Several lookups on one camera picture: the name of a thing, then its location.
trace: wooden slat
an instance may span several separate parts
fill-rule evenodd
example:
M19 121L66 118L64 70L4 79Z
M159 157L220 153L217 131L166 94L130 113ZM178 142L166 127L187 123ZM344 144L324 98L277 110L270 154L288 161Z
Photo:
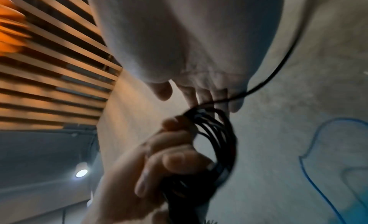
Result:
M28 25L30 27L29 30L31 32L34 32L37 35L40 35L40 36L42 36L42 37L44 37L44 38L46 38L48 40L51 40L51 41L53 41L53 42L55 42L57 44L60 44L60 45L62 45L64 47L67 47L67 48L69 48L69 49L71 49L71 50L73 50L73 51L75 51L77 53L80 53L80 54L82 54L82 55L84 55L86 57L89 57L89 58L91 58L91 59L93 59L95 61L98 61L98 62L100 62L102 64L105 64L105 65L107 65L107 66L109 66L109 67L111 67L111 68L113 68L113 69L115 69L117 71L121 71L123 69L121 66L116 65L115 63L113 63L113 62L111 62L109 60L106 60L105 58L102 58L102 57L100 57L98 55L95 55L94 53L91 53L90 51L85 50L84 48L79 47L79 46L77 46L77 45L75 45L75 44L73 44L73 43L71 43L69 41L66 41L66 40L62 39L61 37L58 37L58 36L56 36L56 35L48 32L46 30L43 30L42 28L39 28L36 25L30 24L30 23Z
M70 27L69 25L55 19L54 17L44 13L43 11L35 8L34 6L32 6L28 3L26 3L25 1L23 1L23 0L11 0L11 1L13 1L14 4L17 5L18 7L24 9L25 11L27 11L27 12L35 15L35 16L37 16L38 18L41 18L41 19L47 21L48 23L50 23L50 24L52 24L52 25L54 25L54 26L56 26L56 27L58 27L58 28L60 28L64 31L66 31L66 32L68 32L68 33L84 40L85 42L99 48L100 50L103 50L103 51L111 54L110 51L108 50L108 48L106 46L104 46L103 44L101 44L101 43L95 41L94 39L84 35L83 33L79 32L79 31L75 30L74 28Z
M105 102L99 100L84 98L82 96L68 94L65 92L56 91L44 87L38 87L20 82L10 81L4 78L0 78L0 88L10 91L17 91L26 94L31 94L35 96L42 96L56 100L68 101L76 104L83 104L97 108L104 108L106 106Z
M0 130L49 130L62 129L62 125L39 125L18 122L0 121Z
M41 83L45 83L45 84L49 84L49 85L53 85L53 86L56 86L56 87L62 87L62 88L65 88L65 89L69 89L69 90L82 92L82 93L93 95L93 96L106 98L106 99L108 99L108 97L109 97L108 93L105 93L103 91L99 91L99 90L94 89L94 88L90 88L90 87L83 86L83 85L78 85L78 84L75 84L75 83L72 83L72 82L67 82L67 81L64 81L64 80L61 80L61 79L56 79L56 78L53 78L53 77L48 77L48 76L44 76L44 75L40 75L40 74L33 74L33 73L28 72L28 71L23 71L23 70L17 69L13 66L6 66L6 65L0 64L0 72L5 73L5 74L18 76L18 77L22 77L22 78L33 80L33 81L37 81L37 82L41 82Z
M76 113L76 114L82 114L82 115L90 115L90 116L95 116L95 117L99 117L102 114L102 112L98 110L74 107L74 106L70 106L66 104L57 104L53 102L37 100L37 99L30 99L30 98L19 97L19 96L11 96L11 95L1 94L1 93L0 93L0 103L18 105L22 107L47 109L47 110L52 110L52 111L69 112L69 113Z
M17 61L21 61L21 62L30 64L30 65L34 65L34 66L37 66L37 67L40 67L40 68L43 68L43 69L46 69L46 70L49 70L49 71L52 71L52 72L56 72L58 74L62 74L62 75L65 75L65 76L68 76L68 77L71 77L71 78L75 78L75 79L78 79L80 81L88 82L88 83L91 83L91 84L94 84L94 85L97 85L97 86L100 86L100 87L104 87L104 88L107 88L107 89L110 89L110 90L112 90L114 88L114 86L111 85L111 84L108 84L108 83L99 81L97 79L93 79L93 78L84 76L82 74L78 74L74 71L70 71L68 69L65 69L65 68L62 68L62 67L59 67L59 66L55 66L53 64L50 64L50 63L47 63L47 62L44 62L44 61L37 60L35 58L28 57L28 56L23 55L23 54L13 53L13 54L8 54L6 56L8 58L12 58L12 59L17 60Z
M82 1L82 0L69 0L69 1L74 3L77 7L84 10L88 14L92 15L92 11L91 11L90 6L87 3L85 3L84 1Z
M56 0L41 0L41 1L43 1L47 5L51 6L55 10L58 10L59 12L63 13L64 15L68 16L69 18L75 20L77 23L79 23L80 25L84 26L85 28L91 30L92 32L94 32L98 35L101 35L101 32L100 32L99 28L96 25L94 25L93 23L89 22L88 20L82 18L80 15L73 12L72 10L70 10L69 8L64 6L63 4L59 3L58 1L56 1Z
M44 120L44 121L83 124L83 125L96 125L98 123L98 120L89 118L69 117L55 114L27 112L22 110L5 109L5 108L0 108L0 117L20 118L27 120Z
M42 45L39 45L39 44L37 44L35 42L26 41L26 43L27 43L27 47L30 48L30 49L33 49L33 50L36 50L36 51L38 51L40 53L49 55L49 56L51 56L53 58L57 58L59 60L65 61L67 63L70 63L72 65L78 66L80 68L83 68L83 69L88 70L90 72L93 72L95 74L102 75L102 76L107 77L109 79L112 79L114 81L117 81L118 80L118 77L115 76L115 75L113 75L113 74L110 74L110 73L108 73L106 71L103 71L101 69L98 69L96 67L93 67L91 65L88 65L87 63L78 61L77 59L68 57L67 55L64 55L64 54L61 54L59 52L56 52L56 51L54 51L52 49L49 49L49 48L44 47Z

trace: wooden slatted wall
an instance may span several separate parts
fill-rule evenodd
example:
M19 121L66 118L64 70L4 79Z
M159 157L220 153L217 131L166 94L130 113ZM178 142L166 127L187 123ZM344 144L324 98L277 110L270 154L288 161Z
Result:
M96 125L122 67L87 1L11 1L31 38L20 53L0 57L0 130Z

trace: hand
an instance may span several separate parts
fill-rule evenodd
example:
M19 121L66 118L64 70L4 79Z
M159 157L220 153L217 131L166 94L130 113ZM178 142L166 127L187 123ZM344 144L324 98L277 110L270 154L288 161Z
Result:
M247 89L283 0L89 0L107 46L161 100L172 79L190 107ZM219 104L237 112L243 100Z
M173 174L195 174L212 162L192 146L196 128L184 116L163 121L162 129L122 155L108 171L82 224L112 224L142 219L164 199L159 185ZM153 224L166 223L166 212Z

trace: blue cable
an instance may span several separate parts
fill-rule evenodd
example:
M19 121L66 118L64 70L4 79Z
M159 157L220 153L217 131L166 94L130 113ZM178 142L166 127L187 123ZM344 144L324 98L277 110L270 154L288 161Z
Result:
M334 211L334 213L336 214L336 216L338 217L338 219L341 221L341 223L343 224L347 224L344 220L344 218L342 217L342 215L339 213L339 211L335 208L335 206L332 204L332 202L326 197L325 194L323 194L323 192L317 187L317 185L312 181L312 179L309 177L308 173L306 172L306 169L304 167L304 163L303 160L308 158L308 156L311 154L315 143L322 131L323 128L325 128L327 125L333 123L333 122L339 122L339 121L343 121L343 122L354 122L354 123L359 123L362 124L363 126L368 128L368 122L360 120L360 119L355 119L355 118L344 118L344 117L340 117L340 118L334 118L331 120L328 120L324 123L322 123L316 130L316 132L314 133L313 139L309 145L308 150L301 156L299 156L299 164L300 164L300 168L302 169L302 172L304 174L304 176L307 178L307 180L309 181L309 183L314 187L314 189L322 196L322 198L327 202L327 204L331 207L331 209Z

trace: fingernail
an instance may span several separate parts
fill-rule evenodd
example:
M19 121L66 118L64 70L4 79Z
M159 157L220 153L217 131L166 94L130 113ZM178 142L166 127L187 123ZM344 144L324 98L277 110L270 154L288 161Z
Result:
M139 178L135 186L134 192L138 197L143 197L145 195L147 173L148 172L146 171L142 172L141 177Z
M183 153L174 153L167 156L168 160L172 164L180 165L184 163L184 154Z

